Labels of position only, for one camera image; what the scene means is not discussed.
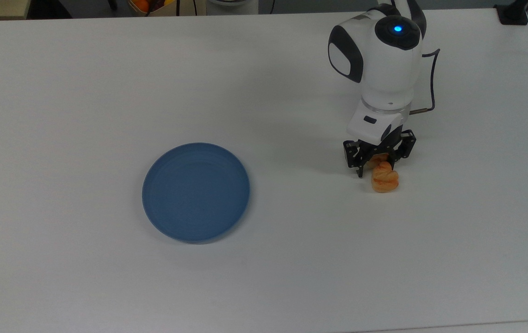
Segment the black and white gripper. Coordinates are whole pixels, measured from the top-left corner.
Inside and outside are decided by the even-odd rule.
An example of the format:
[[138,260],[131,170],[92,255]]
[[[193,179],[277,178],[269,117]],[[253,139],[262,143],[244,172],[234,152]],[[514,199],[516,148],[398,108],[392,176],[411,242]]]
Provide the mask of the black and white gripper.
[[416,136],[412,130],[401,132],[405,121],[406,107],[383,110],[372,107],[364,99],[359,101],[347,124],[347,133],[355,141],[344,141],[343,149],[348,167],[355,168],[360,179],[371,154],[388,154],[386,161],[391,168],[395,168],[401,159],[409,157]]

